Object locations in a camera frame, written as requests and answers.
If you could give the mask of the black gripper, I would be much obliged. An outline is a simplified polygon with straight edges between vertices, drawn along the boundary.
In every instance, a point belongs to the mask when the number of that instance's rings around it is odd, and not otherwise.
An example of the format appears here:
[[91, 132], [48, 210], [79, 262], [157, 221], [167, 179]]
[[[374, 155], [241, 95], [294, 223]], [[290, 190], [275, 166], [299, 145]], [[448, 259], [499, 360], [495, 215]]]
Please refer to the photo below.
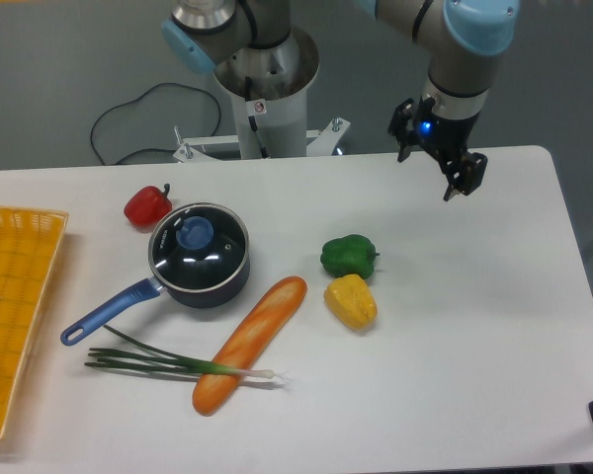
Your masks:
[[388, 133], [398, 145], [397, 161], [404, 162], [413, 147], [420, 147], [444, 171], [448, 185], [443, 200], [469, 196], [480, 187], [488, 163], [486, 155], [467, 148], [477, 116], [442, 118], [434, 113], [435, 107], [434, 98], [418, 103], [409, 98], [394, 109]]

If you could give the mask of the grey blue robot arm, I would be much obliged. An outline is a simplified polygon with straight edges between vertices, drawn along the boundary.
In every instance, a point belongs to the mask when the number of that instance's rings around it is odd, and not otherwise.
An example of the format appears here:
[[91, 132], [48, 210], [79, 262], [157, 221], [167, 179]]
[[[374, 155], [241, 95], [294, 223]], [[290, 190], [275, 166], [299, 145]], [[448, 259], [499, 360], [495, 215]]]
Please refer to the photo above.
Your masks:
[[[365, 1], [364, 11], [431, 55], [422, 95], [398, 105], [388, 131], [405, 159], [419, 147], [439, 165], [445, 195], [482, 183], [486, 157], [467, 140], [514, 37], [516, 1]], [[162, 23], [172, 52], [230, 97], [244, 159], [323, 153], [306, 138], [306, 93], [319, 70], [313, 39], [286, 1], [179, 1]]]

